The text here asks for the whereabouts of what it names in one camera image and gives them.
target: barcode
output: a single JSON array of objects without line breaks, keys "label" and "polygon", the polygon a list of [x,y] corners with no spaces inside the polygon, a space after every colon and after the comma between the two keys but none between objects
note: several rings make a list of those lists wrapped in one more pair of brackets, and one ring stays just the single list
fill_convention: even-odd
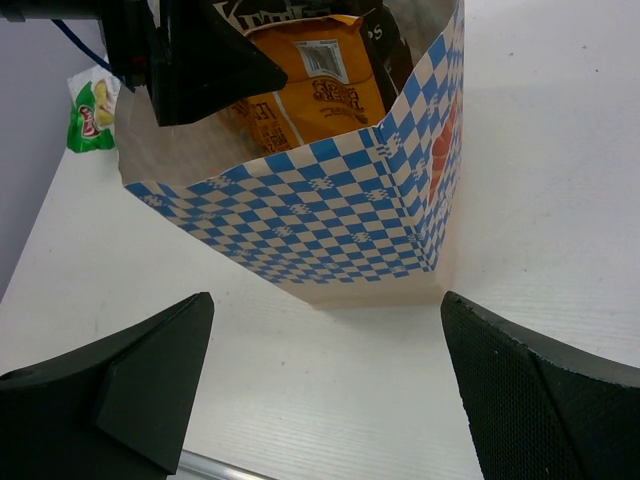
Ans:
[{"label": "barcode", "polygon": [[337,40],[296,42],[296,47],[310,77],[329,75],[342,83],[349,83]]}]

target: green snack bag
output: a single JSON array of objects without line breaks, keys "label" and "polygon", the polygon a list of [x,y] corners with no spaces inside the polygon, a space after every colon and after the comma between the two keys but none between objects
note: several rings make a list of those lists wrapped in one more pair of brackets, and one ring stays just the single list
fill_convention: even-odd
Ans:
[{"label": "green snack bag", "polygon": [[95,66],[69,79],[73,98],[67,148],[83,153],[115,148],[113,121],[120,82]]}]

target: white table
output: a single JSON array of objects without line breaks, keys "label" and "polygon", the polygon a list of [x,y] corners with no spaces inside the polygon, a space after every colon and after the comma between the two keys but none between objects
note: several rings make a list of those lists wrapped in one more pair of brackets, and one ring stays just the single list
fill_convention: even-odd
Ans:
[{"label": "white table", "polygon": [[[640,367],[635,0],[468,0],[454,288]],[[434,307],[317,312],[60,165],[0,305],[0,371],[216,300],[185,448],[284,479],[481,478]]]}]

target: blue and white checkered pattern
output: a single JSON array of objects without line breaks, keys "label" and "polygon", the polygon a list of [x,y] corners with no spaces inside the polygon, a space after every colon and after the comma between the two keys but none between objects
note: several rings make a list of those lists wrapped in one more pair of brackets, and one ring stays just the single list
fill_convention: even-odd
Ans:
[{"label": "blue and white checkered pattern", "polygon": [[[464,6],[382,122],[252,160],[190,187],[127,188],[273,283],[377,281],[433,271],[460,161]],[[433,142],[454,99],[449,158],[429,204]]]}]

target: gray wall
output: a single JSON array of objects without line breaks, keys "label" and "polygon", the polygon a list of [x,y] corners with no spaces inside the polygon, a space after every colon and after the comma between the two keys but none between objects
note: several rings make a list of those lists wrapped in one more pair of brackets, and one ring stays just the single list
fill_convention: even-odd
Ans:
[{"label": "gray wall", "polygon": [[[96,22],[68,24],[104,52]],[[50,21],[0,19],[0,300],[64,152],[67,78],[91,64]]]}]

